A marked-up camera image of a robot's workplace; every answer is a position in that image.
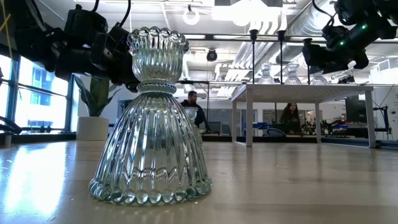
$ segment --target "white table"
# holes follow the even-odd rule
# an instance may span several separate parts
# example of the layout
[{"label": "white table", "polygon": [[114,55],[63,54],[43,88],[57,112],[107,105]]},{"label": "white table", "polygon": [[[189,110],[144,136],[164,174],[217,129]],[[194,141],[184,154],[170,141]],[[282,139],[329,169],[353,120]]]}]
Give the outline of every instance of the white table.
[{"label": "white table", "polygon": [[246,146],[253,144],[253,103],[315,103],[317,142],[321,143],[321,119],[319,104],[341,100],[344,97],[365,93],[366,116],[368,117],[369,147],[376,147],[372,104],[372,86],[356,85],[259,85],[240,86],[232,97],[232,141],[236,142],[236,103],[246,102]]}]

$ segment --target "computer screen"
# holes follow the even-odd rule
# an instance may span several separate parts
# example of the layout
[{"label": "computer screen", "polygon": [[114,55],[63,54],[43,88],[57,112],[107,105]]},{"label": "computer screen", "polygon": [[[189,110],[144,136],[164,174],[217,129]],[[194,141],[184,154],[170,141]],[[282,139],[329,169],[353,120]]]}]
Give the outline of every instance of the computer screen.
[{"label": "computer screen", "polygon": [[364,100],[346,100],[346,113],[349,122],[367,122]]}]

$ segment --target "table surface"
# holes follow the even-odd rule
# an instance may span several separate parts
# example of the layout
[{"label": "table surface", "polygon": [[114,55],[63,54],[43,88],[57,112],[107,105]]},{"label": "table surface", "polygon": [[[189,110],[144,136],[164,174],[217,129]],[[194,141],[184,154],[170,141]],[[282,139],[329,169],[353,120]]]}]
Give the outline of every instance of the table surface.
[{"label": "table surface", "polygon": [[127,207],[87,191],[100,142],[0,149],[0,223],[397,223],[398,153],[332,144],[205,142],[212,193]]},{"label": "table surface", "polygon": [[347,96],[373,91],[373,86],[359,85],[241,85],[232,97],[232,101],[246,102],[246,92],[252,89],[253,102],[265,103],[323,103],[341,100]]}]

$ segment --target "woman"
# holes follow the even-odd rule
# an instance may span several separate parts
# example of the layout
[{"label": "woman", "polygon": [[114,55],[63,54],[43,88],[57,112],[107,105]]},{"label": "woman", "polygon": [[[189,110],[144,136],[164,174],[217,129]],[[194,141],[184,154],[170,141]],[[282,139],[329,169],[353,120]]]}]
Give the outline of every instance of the woman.
[{"label": "woman", "polygon": [[288,103],[279,119],[286,125],[285,132],[289,134],[301,134],[299,109],[296,103]]}]

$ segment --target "dark hair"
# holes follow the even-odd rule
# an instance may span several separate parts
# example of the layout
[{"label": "dark hair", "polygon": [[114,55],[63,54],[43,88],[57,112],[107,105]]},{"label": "dark hair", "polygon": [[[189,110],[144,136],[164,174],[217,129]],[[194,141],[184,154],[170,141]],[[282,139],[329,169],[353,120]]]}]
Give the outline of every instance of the dark hair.
[{"label": "dark hair", "polygon": [[188,96],[193,96],[194,94],[198,94],[198,93],[195,91],[189,91]]},{"label": "dark hair", "polygon": [[282,116],[280,117],[279,121],[282,123],[289,122],[289,118],[295,118],[297,120],[300,120],[299,118],[299,108],[296,105],[296,109],[292,112],[290,112],[290,106],[292,106],[292,103],[288,103],[284,109],[284,112],[282,113]]}]

